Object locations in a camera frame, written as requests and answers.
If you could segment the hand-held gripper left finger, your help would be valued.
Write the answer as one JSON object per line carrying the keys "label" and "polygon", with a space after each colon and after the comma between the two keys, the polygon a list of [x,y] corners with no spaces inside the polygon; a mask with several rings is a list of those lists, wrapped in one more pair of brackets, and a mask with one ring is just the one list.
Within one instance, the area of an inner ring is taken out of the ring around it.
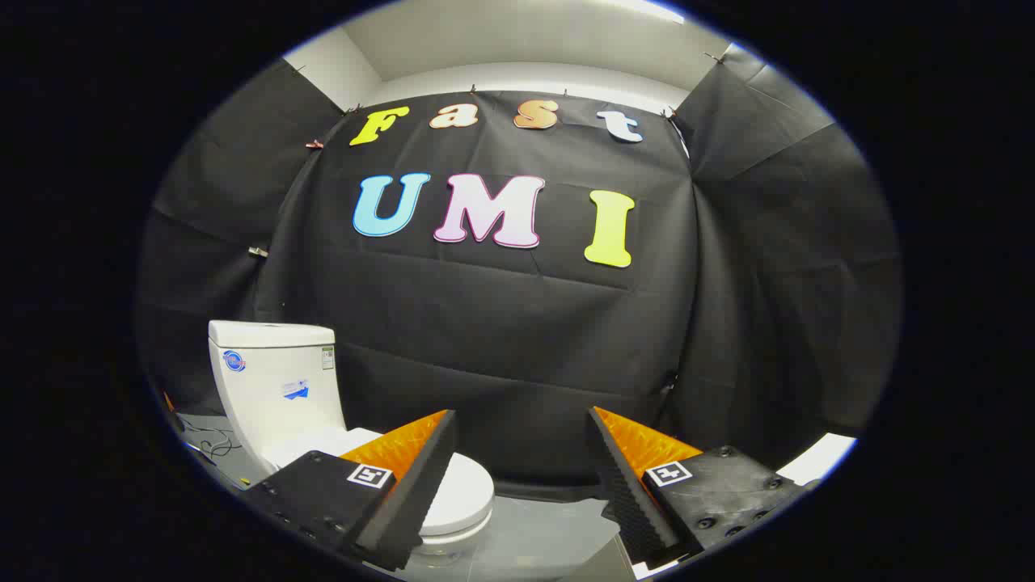
{"label": "hand-held gripper left finger", "polygon": [[245,490],[243,504],[344,559],[406,568],[456,450],[455,416],[428,414],[344,454],[306,452]]}

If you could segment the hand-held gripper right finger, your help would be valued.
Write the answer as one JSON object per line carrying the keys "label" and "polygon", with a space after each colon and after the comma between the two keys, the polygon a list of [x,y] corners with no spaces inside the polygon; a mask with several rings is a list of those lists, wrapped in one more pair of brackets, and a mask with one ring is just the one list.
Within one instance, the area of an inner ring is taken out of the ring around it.
{"label": "hand-held gripper right finger", "polygon": [[698,449],[602,407],[587,412],[587,454],[629,559],[650,568],[745,537],[817,486],[736,447]]}

